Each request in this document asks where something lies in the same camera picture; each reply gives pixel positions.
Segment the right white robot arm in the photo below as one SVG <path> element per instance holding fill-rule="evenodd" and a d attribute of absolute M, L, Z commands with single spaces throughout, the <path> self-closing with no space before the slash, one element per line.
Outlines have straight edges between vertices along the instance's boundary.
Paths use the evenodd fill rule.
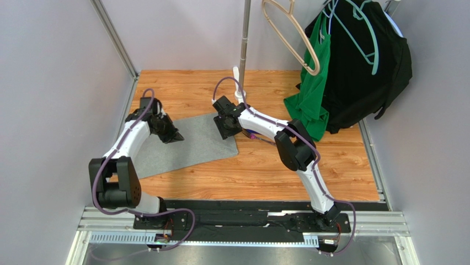
<path fill-rule="evenodd" d="M 335 223 L 340 210 L 330 194 L 318 167 L 319 153 L 315 143 L 303 124 L 294 119 L 280 120 L 249 107 L 244 103 L 232 103 L 227 97 L 212 100 L 217 111 L 214 122 L 225 140 L 252 130 L 275 142 L 281 162 L 294 171 L 302 181 L 313 211 L 319 215 L 317 223 L 331 226 Z"/>

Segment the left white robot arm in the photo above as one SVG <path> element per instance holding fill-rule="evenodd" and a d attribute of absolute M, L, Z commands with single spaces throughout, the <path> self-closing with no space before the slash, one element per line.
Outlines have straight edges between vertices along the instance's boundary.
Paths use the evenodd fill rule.
<path fill-rule="evenodd" d="M 102 213 L 129 212 L 154 217 L 162 216 L 167 210 L 161 197 L 143 192 L 133 162 L 150 136 L 157 136 L 164 144 L 184 140 L 161 102 L 153 97 L 142 97 L 140 108 L 126 118 L 125 128 L 113 147 L 89 162 L 93 204 Z"/>

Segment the grey cloth napkin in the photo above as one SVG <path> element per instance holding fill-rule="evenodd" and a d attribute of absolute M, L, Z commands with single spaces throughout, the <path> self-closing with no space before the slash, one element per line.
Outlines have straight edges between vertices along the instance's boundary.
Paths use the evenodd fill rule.
<path fill-rule="evenodd" d="M 133 164 L 139 179 L 238 155 L 234 137 L 222 139 L 214 122 L 216 113 L 174 121 L 183 141 L 164 144 L 150 135 Z"/>

